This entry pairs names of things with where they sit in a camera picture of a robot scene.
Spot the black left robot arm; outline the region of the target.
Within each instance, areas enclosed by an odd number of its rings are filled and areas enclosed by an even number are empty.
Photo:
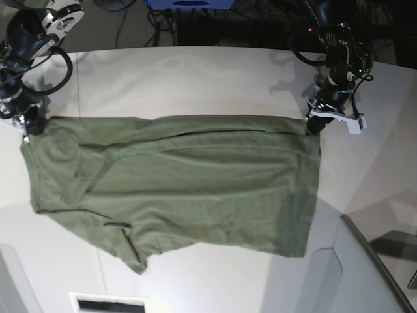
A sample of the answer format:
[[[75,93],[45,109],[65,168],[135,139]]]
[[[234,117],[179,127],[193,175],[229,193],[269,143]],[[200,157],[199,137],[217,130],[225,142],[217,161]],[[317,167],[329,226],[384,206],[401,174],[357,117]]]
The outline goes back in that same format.
[[[315,25],[292,32],[287,44],[295,57],[313,67],[326,67],[327,77],[316,83],[313,97],[308,100],[304,116],[308,132],[319,134],[334,120],[346,123],[351,134],[359,134],[367,127],[364,114],[356,104],[356,93],[363,82],[373,79],[373,61],[369,42],[355,39],[352,22],[356,15],[356,1],[304,1]],[[296,41],[307,34],[315,35],[327,55],[323,60],[304,57]]]

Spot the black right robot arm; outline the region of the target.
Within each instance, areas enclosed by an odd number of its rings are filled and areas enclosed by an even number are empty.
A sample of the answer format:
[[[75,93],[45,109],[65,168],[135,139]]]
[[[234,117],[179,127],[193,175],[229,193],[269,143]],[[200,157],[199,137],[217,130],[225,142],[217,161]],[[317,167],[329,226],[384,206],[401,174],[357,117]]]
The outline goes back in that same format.
[[[5,1],[17,12],[1,41],[1,119],[12,122],[24,135],[39,135],[46,123],[43,100],[62,89],[73,73],[73,64],[61,44],[82,19],[80,1]],[[66,63],[64,78],[54,87],[37,91],[22,78],[38,67],[35,59],[60,55]]]

